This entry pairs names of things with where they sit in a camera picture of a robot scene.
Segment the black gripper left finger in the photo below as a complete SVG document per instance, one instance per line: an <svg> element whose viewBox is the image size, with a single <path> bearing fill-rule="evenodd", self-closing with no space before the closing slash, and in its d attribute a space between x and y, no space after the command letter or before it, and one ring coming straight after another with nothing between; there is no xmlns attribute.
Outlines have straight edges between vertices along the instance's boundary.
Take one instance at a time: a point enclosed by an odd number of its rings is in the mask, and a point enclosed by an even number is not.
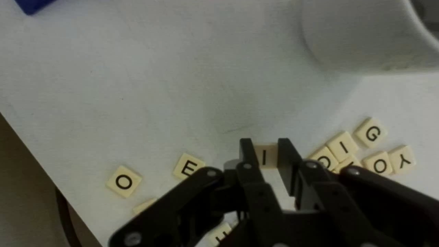
<svg viewBox="0 0 439 247"><path fill-rule="evenodd" d="M231 169L198 169L115 231L108 247L196 247L228 213L237 214L237 225L217 247L281 242L268 228L282 223L282 210L249 139L239 140L239 159Z"/></svg>

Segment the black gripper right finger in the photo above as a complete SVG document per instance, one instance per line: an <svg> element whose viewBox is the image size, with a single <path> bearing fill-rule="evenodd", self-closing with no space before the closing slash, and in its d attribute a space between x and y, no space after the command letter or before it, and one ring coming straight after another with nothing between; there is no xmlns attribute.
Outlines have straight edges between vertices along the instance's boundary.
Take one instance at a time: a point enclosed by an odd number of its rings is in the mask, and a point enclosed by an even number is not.
<svg viewBox="0 0 439 247"><path fill-rule="evenodd" d="M337 175L278 140L278 170L298 212L330 223L338 247L439 247L439 201L363 168Z"/></svg>

